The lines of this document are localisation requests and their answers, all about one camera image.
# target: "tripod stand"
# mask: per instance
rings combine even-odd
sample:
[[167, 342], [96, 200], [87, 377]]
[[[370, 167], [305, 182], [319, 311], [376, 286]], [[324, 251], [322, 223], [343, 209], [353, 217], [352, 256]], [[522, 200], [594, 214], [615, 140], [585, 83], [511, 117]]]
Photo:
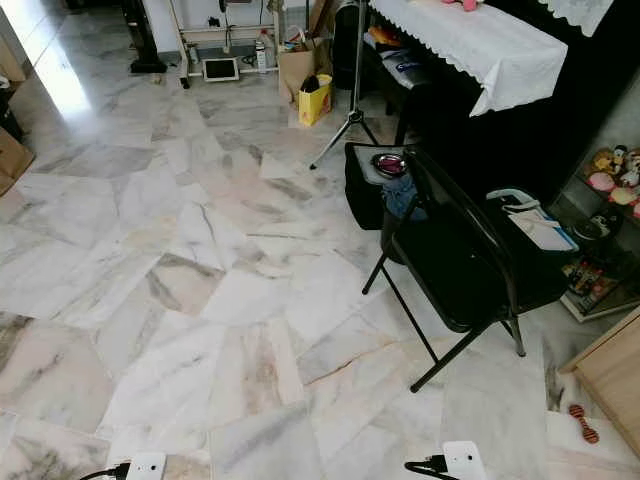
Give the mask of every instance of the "tripod stand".
[[360, 110], [360, 76], [362, 75], [362, 48], [364, 37], [364, 24], [365, 16], [367, 14], [367, 0], [358, 0], [358, 40], [356, 44], [356, 71], [355, 79], [353, 83], [353, 90], [351, 91], [351, 108], [347, 115], [347, 119], [338, 132], [333, 136], [329, 143], [322, 149], [322, 152], [318, 155], [315, 162], [309, 167], [311, 170], [315, 170], [318, 164], [322, 161], [324, 156], [329, 150], [340, 140], [340, 137], [349, 129], [350, 126], [360, 124], [365, 133], [369, 136], [374, 145], [378, 145], [376, 137], [373, 136], [373, 132], [367, 126], [364, 121], [364, 112]]

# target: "wooden cabinet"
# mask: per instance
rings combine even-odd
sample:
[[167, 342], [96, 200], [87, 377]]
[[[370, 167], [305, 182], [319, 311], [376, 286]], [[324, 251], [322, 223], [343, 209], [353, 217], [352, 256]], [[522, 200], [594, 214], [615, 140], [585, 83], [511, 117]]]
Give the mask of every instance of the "wooden cabinet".
[[565, 365], [640, 455], [640, 307]]

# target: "blue cloth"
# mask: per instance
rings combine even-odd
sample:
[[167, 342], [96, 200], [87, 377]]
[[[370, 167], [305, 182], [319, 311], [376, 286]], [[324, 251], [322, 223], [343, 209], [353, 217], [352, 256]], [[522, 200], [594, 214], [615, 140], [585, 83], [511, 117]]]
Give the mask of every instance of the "blue cloth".
[[[416, 186], [413, 184], [413, 179], [409, 173], [405, 173], [402, 177], [382, 186], [382, 195], [387, 210], [398, 218], [402, 218], [416, 194]], [[410, 218], [412, 222], [426, 219], [427, 212], [419, 207], [413, 211]]]

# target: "chair backrest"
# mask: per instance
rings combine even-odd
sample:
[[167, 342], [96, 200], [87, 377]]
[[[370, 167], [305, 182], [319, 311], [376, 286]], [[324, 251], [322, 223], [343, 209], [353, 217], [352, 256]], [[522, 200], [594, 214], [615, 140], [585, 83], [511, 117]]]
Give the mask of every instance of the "chair backrest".
[[464, 222], [474, 244], [480, 245], [487, 261], [491, 262], [504, 278], [507, 298], [512, 312], [518, 310], [513, 261], [509, 250], [482, 210], [449, 177], [449, 175], [418, 146], [404, 151], [409, 172], [413, 177], [420, 203], [427, 215], [443, 206], [453, 208]]

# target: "white lace cloth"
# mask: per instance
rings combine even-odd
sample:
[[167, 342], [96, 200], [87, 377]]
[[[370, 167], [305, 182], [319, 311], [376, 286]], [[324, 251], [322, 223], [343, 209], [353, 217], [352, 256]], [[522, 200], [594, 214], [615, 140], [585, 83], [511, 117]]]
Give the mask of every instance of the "white lace cloth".
[[479, 4], [465, 12], [440, 0], [371, 0], [371, 7], [478, 80], [483, 91], [470, 116], [553, 94], [567, 46], [502, 10]]
[[538, 0], [547, 6], [556, 18], [566, 18], [569, 25], [580, 27], [591, 37], [598, 28], [613, 0]]

